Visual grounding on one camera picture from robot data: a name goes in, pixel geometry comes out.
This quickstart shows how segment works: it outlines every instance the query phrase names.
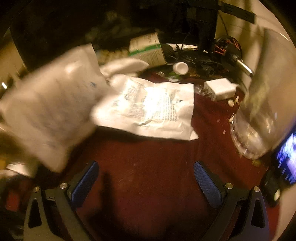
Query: white plastic bag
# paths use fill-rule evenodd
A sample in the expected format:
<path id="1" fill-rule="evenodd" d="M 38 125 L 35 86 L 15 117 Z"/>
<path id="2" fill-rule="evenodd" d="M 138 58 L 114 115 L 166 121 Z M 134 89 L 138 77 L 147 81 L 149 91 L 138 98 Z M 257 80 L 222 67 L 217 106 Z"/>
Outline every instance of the white plastic bag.
<path id="1" fill-rule="evenodd" d="M 114 75 L 113 88 L 92 110 L 95 124 L 136 135 L 193 140 L 193 84 L 158 83 Z"/>
<path id="2" fill-rule="evenodd" d="M 69 50 L 29 74 L 0 100 L 5 123 L 48 169 L 61 172 L 72 148 L 95 129 L 89 114 L 112 89 L 106 77 L 141 71 L 142 60 L 120 59 L 100 67 L 92 45 Z"/>

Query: white cap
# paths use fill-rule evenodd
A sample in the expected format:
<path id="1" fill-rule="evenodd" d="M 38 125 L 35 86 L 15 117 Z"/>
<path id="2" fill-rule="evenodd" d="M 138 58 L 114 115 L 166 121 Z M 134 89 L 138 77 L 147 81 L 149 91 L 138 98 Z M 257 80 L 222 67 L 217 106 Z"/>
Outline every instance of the white cap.
<path id="1" fill-rule="evenodd" d="M 173 71 L 179 75 L 185 75 L 188 73 L 189 67 L 184 62 L 178 62 L 173 65 Z"/>

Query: red object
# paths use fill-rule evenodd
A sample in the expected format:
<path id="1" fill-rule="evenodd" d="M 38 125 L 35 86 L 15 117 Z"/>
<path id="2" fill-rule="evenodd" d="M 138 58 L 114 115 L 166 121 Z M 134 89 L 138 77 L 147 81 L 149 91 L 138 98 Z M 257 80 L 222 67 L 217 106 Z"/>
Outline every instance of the red object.
<path id="1" fill-rule="evenodd" d="M 16 212 L 19 210 L 20 205 L 20 195 L 14 190 L 9 190 L 5 208 L 9 211 Z"/>
<path id="2" fill-rule="evenodd" d="M 158 75 L 147 79 L 163 81 Z M 243 93 L 237 94 L 241 101 Z M 266 167 L 240 157 L 230 136 L 228 119 L 237 109 L 227 101 L 195 95 L 192 126 L 199 138 L 193 141 L 139 137 L 99 127 L 63 178 L 69 181 L 91 160 L 99 163 L 99 178 L 77 210 L 95 239 L 198 240 L 218 212 L 194 178 L 193 164 L 198 160 L 223 182 L 245 189 L 259 185 Z M 279 206 L 267 212 L 272 238 Z M 229 235 L 228 230 L 223 240 Z"/>

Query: phone screen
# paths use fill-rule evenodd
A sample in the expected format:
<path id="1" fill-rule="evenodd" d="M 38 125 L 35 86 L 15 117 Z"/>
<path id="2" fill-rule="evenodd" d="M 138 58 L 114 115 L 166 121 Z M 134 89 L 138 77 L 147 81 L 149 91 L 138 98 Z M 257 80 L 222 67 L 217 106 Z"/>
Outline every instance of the phone screen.
<path id="1" fill-rule="evenodd" d="M 294 184 L 296 182 L 296 127 L 276 151 L 275 157 L 284 179 L 290 184 Z"/>

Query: clear plastic container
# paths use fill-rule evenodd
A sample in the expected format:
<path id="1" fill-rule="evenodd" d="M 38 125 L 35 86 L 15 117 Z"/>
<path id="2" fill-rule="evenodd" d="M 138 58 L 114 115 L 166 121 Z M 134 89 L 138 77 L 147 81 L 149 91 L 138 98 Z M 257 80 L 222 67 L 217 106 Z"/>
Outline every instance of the clear plastic container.
<path id="1" fill-rule="evenodd" d="M 230 125 L 240 154 L 257 159 L 274 149 L 296 120 L 296 50 L 283 35 L 264 30 L 255 75 Z"/>

